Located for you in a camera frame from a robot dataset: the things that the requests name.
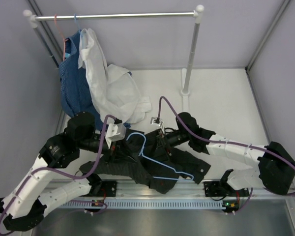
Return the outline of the black pinstriped shirt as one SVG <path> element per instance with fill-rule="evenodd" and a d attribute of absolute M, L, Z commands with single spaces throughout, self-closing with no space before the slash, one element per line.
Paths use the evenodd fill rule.
<path fill-rule="evenodd" d="M 127 160 L 125 162 L 105 162 L 110 148 L 106 144 L 102 149 L 102 157 L 93 171 L 95 174 L 130 177 L 136 183 L 147 185 L 157 179 L 164 180 L 192 180 L 199 184 L 208 173 L 211 165 L 198 159 L 191 153 L 170 146 L 172 157 L 164 160 L 163 157 L 154 157 L 153 145 L 155 131 L 146 135 L 135 134 L 133 130 L 126 133 L 125 141 Z"/>

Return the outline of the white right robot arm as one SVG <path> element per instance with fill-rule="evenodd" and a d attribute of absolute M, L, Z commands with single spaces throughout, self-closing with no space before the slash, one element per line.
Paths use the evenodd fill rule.
<path fill-rule="evenodd" d="M 247 166 L 246 169 L 228 169 L 219 183 L 224 195 L 243 188 L 265 188 L 287 196 L 295 177 L 295 161 L 278 142 L 265 146 L 237 143 L 197 125 L 196 119 L 182 112 L 176 117 L 178 130 L 167 138 L 170 146 L 187 142 L 198 153 L 228 158 Z"/>

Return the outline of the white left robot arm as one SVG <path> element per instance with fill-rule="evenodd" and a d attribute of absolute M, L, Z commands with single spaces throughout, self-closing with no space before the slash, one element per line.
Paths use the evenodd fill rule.
<path fill-rule="evenodd" d="M 17 187 L 0 198 L 0 226 L 4 225 L 6 235 L 33 229 L 54 209 L 77 197 L 98 195 L 101 183 L 95 170 L 100 158 L 111 152 L 111 139 L 123 140 L 125 133 L 123 122 L 113 115 L 106 115 L 99 134 L 93 114 L 72 117 L 62 133 L 47 140 Z"/>

